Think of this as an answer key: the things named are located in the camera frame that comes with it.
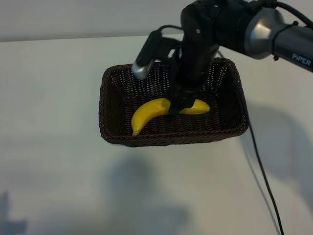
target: brown wicker basket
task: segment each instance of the brown wicker basket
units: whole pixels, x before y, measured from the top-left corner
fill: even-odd
[[[165,96],[168,65],[155,63],[145,80],[134,77],[132,65],[114,66],[104,73],[100,91],[99,127],[107,142],[126,146],[220,141],[242,135],[248,128],[246,101],[235,64],[216,58],[197,99],[211,110],[204,115],[160,116],[138,136],[132,136],[131,119],[144,103]]]

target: white tabletop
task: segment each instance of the white tabletop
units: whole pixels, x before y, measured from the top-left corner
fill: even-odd
[[[132,63],[145,39],[0,43],[4,235],[23,220],[27,235],[277,234],[249,132],[144,148],[101,138],[102,74]],[[312,234],[313,74],[222,52],[241,75],[285,234]]]

